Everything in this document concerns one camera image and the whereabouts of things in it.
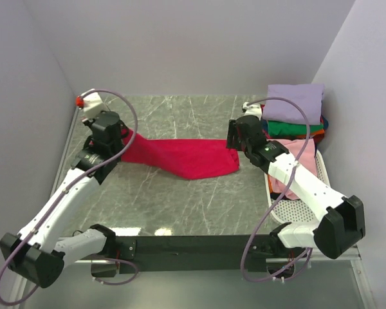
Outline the crimson red t shirt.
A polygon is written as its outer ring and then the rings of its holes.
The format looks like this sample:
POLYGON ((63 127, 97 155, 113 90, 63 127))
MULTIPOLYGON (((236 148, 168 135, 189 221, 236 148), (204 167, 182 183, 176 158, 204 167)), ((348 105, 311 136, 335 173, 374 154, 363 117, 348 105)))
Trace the crimson red t shirt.
POLYGON ((220 139, 146 139, 137 134, 122 155, 127 163, 144 164, 186 180, 214 178, 239 170, 239 155, 220 139))

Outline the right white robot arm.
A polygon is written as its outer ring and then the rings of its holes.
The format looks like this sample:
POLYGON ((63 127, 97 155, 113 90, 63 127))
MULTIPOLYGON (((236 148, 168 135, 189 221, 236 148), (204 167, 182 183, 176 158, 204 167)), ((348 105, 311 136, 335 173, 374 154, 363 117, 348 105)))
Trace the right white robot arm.
POLYGON ((313 223, 285 223, 275 232, 270 251, 278 257, 292 248, 317 248, 336 259, 365 236, 363 202, 346 197, 308 171, 280 142, 267 140, 260 120, 246 115, 230 120, 226 146, 242 151, 250 163, 267 175, 289 185, 315 216, 313 223))

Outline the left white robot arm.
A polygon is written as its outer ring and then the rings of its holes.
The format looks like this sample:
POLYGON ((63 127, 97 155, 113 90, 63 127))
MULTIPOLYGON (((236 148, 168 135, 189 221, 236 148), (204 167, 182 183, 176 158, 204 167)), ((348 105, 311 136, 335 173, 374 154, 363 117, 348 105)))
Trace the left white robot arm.
POLYGON ((75 210, 120 161, 117 154, 129 132, 113 111, 102 111, 84 124, 91 135, 60 187, 29 224, 0 240, 1 252, 10 261, 8 268, 41 288, 51 286, 77 260, 93 254, 107 259, 116 252, 116 234, 100 224, 73 238, 59 239, 75 210))

